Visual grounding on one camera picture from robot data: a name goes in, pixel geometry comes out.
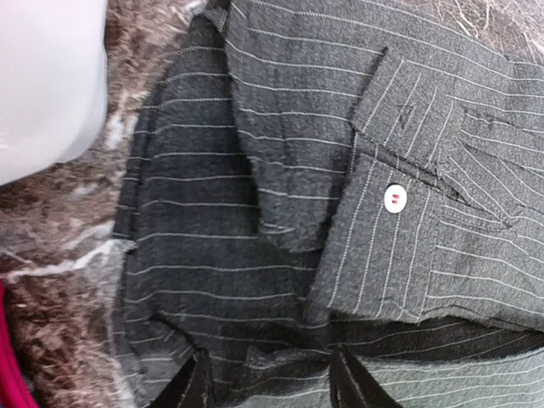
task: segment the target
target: white object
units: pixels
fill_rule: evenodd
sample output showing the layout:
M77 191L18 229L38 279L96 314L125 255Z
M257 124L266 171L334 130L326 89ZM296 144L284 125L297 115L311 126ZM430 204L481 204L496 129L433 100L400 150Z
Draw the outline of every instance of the white object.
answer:
M80 156L106 111L106 0L3 0L0 185Z
M390 185L383 195L383 204L385 209L392 214L401 213L408 202L408 194L405 188L399 184Z

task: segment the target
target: black fabric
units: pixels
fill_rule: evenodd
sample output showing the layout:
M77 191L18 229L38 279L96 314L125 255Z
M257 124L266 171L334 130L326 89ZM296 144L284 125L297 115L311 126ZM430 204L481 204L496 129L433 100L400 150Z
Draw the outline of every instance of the black fabric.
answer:
M203 348L218 406L330 408L330 355L345 344L406 408L540 408L542 320L519 308L543 307L527 301L540 290L527 274L541 271L542 229L520 229L540 215L508 207L519 217L503 223L470 207L470 197L490 198L463 172L533 207L525 186L540 176L510 166L497 181L463 146L437 146L460 119L482 122L469 130L487 139L512 136L512 124L541 128L539 68L509 65L385 0L227 3L193 21L142 110L127 163L115 237L137 246L114 318L136 405ZM531 95L518 108L522 92ZM497 164L474 144L465 147L483 166ZM460 167L439 168L434 158L451 151ZM408 189L400 215L383 210L390 182ZM447 299L465 289L479 297L462 297L469 307L463 300L461 317L449 316Z
M205 350L196 351L149 408L215 408L212 366Z
M332 353L329 372L332 408L402 408L345 346Z

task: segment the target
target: pink fabric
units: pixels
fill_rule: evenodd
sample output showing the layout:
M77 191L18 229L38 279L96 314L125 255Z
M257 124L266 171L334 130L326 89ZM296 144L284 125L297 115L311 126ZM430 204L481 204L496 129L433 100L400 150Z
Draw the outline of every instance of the pink fabric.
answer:
M0 405L3 408L38 408L26 387L11 347L3 309L3 292L0 281Z

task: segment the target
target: shirt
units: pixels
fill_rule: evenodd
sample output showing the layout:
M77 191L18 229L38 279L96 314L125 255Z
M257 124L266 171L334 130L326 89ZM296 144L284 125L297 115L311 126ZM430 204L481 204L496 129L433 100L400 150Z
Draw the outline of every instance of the shirt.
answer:
M134 132L114 315L138 406L200 349L218 406L541 406L541 66L389 1L208 4ZM404 211L385 209L390 185Z

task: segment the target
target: furry blanket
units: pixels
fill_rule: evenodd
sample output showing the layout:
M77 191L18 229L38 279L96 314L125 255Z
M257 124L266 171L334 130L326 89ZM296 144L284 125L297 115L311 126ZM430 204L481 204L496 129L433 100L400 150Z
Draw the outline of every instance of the furry blanket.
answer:
M404 0L504 54L544 64L541 0ZM202 0L110 0L109 109L83 157L0 187L0 278L20 363L43 408L132 406L109 356L126 247L109 240L137 109Z

